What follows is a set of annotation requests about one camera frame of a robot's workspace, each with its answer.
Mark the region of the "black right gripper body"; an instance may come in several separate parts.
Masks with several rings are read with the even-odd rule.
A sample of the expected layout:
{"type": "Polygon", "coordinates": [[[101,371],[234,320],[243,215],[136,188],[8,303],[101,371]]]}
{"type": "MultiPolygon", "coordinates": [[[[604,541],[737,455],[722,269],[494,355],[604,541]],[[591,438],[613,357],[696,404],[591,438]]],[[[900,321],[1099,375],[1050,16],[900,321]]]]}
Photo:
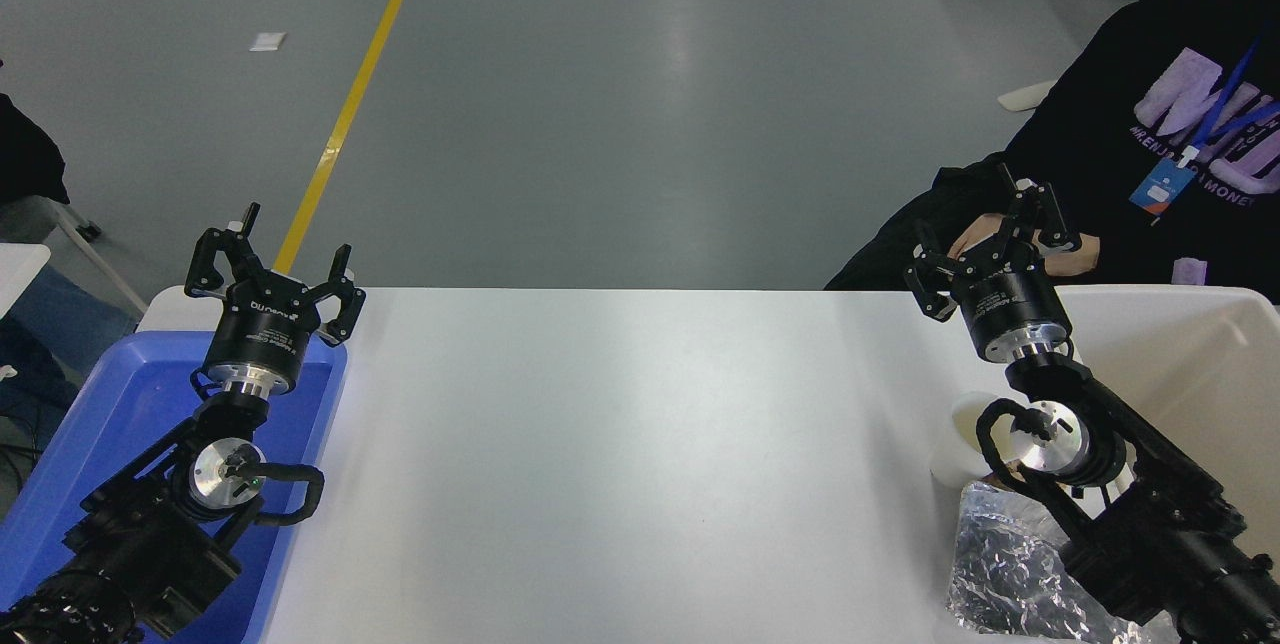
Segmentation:
{"type": "Polygon", "coordinates": [[[955,280],[955,301],[982,358],[1025,358],[1066,344],[1073,325],[1057,292],[1036,265],[955,280]]]}

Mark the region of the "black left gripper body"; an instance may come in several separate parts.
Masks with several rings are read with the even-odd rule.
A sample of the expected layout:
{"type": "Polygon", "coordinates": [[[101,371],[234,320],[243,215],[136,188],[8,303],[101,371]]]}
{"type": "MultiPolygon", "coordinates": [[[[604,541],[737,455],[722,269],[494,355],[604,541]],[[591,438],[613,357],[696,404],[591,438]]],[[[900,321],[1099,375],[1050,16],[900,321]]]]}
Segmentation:
{"type": "Polygon", "coordinates": [[[296,382],[317,326],[316,305],[302,280],[275,271],[261,280],[236,280],[223,301],[205,375],[225,382],[233,369],[252,367],[296,382]]]}

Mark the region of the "person's hand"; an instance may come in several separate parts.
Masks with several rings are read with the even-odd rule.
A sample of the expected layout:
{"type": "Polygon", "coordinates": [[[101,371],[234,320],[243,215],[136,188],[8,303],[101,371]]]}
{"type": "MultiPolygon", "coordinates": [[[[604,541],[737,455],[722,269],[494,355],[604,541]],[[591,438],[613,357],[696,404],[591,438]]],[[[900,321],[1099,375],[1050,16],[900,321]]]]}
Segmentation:
{"type": "Polygon", "coordinates": [[[954,239],[947,256],[950,259],[959,260],[969,251],[969,248],[978,246],[984,242],[984,239],[995,237],[1004,225],[1004,220],[1005,216],[1001,214],[982,214],[980,216],[977,216],[977,219],[961,230],[956,239],[954,239]]]}
{"type": "Polygon", "coordinates": [[[1044,257],[1043,270],[1051,278],[1079,278],[1096,270],[1100,261],[1101,239],[1080,234],[1080,243],[1071,251],[1057,251],[1044,257]]]}

